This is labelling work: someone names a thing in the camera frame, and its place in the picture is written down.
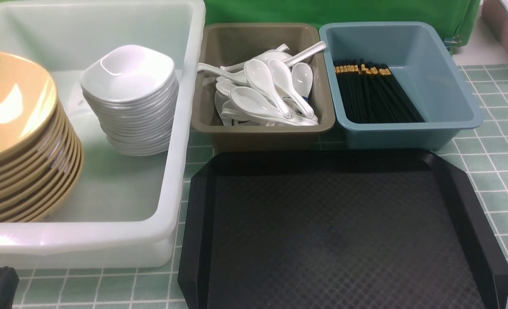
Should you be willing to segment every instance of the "brown plastic container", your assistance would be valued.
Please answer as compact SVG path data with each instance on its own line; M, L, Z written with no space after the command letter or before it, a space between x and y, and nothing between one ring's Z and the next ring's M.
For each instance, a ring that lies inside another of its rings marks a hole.
M317 29L308 24L244 23L213 24L205 27L199 62L220 67L251 59L268 49L287 44L295 55L320 41ZM305 61L313 69L309 103L319 118L310 127L224 127L214 106L215 77L199 72L195 84L191 125L212 139L217 152L301 150L334 126L336 117L330 95L323 53Z

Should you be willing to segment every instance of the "white plastic bin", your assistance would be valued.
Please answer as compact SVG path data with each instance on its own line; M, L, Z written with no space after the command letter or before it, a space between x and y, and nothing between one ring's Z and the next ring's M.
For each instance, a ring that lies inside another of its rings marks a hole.
M81 178L46 223L0 223L0 266L156 267L172 256L203 26L202 0L25 0L0 4L0 51L43 65L85 149ZM115 152L84 102L81 72L121 45L161 51L180 90L168 153Z

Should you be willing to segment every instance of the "white ceramic spoon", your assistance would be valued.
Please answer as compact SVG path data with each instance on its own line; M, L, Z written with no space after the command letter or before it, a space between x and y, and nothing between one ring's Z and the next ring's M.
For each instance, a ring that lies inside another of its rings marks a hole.
M287 67L290 68L293 65L295 65L296 63L304 61L305 59L307 59L307 58L315 55L316 53L322 51L326 47L327 47L327 45L325 44L325 42L320 41L318 43L315 43L313 46L308 47L305 50L297 53L296 55L292 56L291 58L286 59L286 60L282 59L282 60L284 60L283 62L287 65ZM264 54L266 54L266 57L267 57L266 60L267 61L269 61L271 59L275 59L275 57L277 57L276 59L279 59L278 57L282 57L283 56L283 52L282 51L270 51L270 52L266 52ZM236 72L236 73L230 73L230 72L224 71L222 69L216 68L213 65L209 65L209 64L205 64L205 63L199 63L199 65L197 66L197 71L198 72L199 71L209 71L209 72L212 72L212 73L217 74L219 76L222 76L223 78L231 80L231 82L233 82L234 84L238 84L240 86L246 86L247 85L246 84L246 77L245 77L244 70Z
M221 116L224 118L234 119L235 121L247 121L247 122L254 122L258 123L262 127L275 127L277 123L281 123L284 125L291 125L299 127L300 124L289 121L285 118L276 118L276 117L270 117L270 116L263 116L263 115L250 115L250 114L244 114L241 111L237 111L236 109L229 109L224 108L223 111L221 111Z
M313 70L307 63L296 63L292 67L292 84L299 95L307 101L313 87Z
M230 84L232 84L232 83L233 83L233 81L232 81L232 80L227 79L227 78L225 78L225 77L223 77L223 76L218 76L218 77L216 78L216 81L217 81L217 82L228 82L228 83L230 83Z
M308 119L313 119L315 114L313 113L313 108L307 104L307 102L303 99L301 95L294 89L292 82L292 75L290 74L290 69L286 64L282 61L271 60L267 64L271 72L271 76L273 77L273 83L277 88L279 88L282 92L288 94L296 103L302 115L304 115Z
M266 122L266 121L252 121L252 120L248 120L248 115L239 111L238 110L238 107L235 106L235 104L233 104L232 101L227 101L223 104L223 108L226 108L228 111L227 113L231 113L231 111L233 112L233 115L236 115L236 117L238 117L238 119L235 119L235 121L247 121L248 123L241 123L241 124L236 124L236 125L254 125L254 124L249 124L249 123L255 123L255 125L262 125L262 126L266 126L266 127L273 127L275 125L274 122Z
M230 119L224 119L222 116L221 116L221 111L223 110L223 105L225 103L229 102L229 97L228 96L224 96L223 94L220 94L219 91L217 91L215 94L214 94L214 106L216 108L216 111L218 112L218 115L221 119L221 122L223 123L223 125L225 127L231 127L233 124L231 122Z
M327 47L327 44L325 44L325 42L319 41L318 43L315 43L313 46L307 47L305 50L297 53L292 58L287 59L287 60L285 60L283 62L287 65L287 67L290 68L293 65L295 65L296 63L304 61L305 59L307 59L307 58L315 55L316 53L322 51L326 47Z
M291 119L284 118L278 109L273 107L262 94L248 87L237 87L229 94L231 102L237 110L248 115L252 121L278 122L287 125L318 125L310 119L294 115Z
M258 59L258 60L263 61L264 58L266 58L265 54L268 52L275 52L275 51L285 52L287 50L289 50L289 47L286 44L282 44L281 46L277 47L276 49L270 49L269 51L265 51L264 53L261 53L260 55L257 55L256 57L254 57L252 59ZM284 56L287 57L287 59L292 57L291 55L289 55L287 53L284 53L284 54L285 54ZM243 61L241 63L231 65L230 67L221 66L220 69L227 71L227 72L238 72L244 68L245 62L246 61Z
M242 111L239 111L237 109L237 107L235 106L235 104L233 104L233 102L231 102L231 100L228 100L227 102L225 102L222 107L223 107L222 112L224 110L227 110L228 117L230 119L232 119L233 121L237 121L237 122L250 121L250 118L248 117L248 115L243 113Z
M292 117L292 113L290 113L287 104L283 102L283 99L277 93L275 85L273 84L271 72L265 63L256 59L246 61L245 74L248 84L256 90L269 96L284 118L290 119Z
M240 71L240 72L236 72L236 73L230 73L230 72L226 72L226 71L224 71L222 69L216 68L213 65L209 65L209 64L205 64L205 63L199 63L199 65L197 66L197 71L198 72L199 71L212 72L214 74L217 74L219 76L223 76L223 77L231 80L235 84L239 84L239 85L242 85L242 86L246 86L247 85L246 84L246 76L245 76L244 71Z
M237 85L234 85L230 82L217 82L216 83L216 90L223 94L226 97L229 97L229 92L233 90L233 88L237 87Z

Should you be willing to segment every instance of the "stack of white bowls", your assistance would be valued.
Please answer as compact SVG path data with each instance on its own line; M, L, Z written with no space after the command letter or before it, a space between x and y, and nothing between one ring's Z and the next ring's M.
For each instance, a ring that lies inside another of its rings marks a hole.
M119 47L85 70L81 87L118 152L168 150L179 88L170 57L138 45Z

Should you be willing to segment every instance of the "stack of plates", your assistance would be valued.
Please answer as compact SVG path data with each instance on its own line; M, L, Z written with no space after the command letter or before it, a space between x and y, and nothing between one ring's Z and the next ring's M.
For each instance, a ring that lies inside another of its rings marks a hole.
M91 65L81 86L118 152L150 156L168 149L179 88L172 58L122 46Z
M46 221L77 182L83 162L50 74L0 52L0 222Z

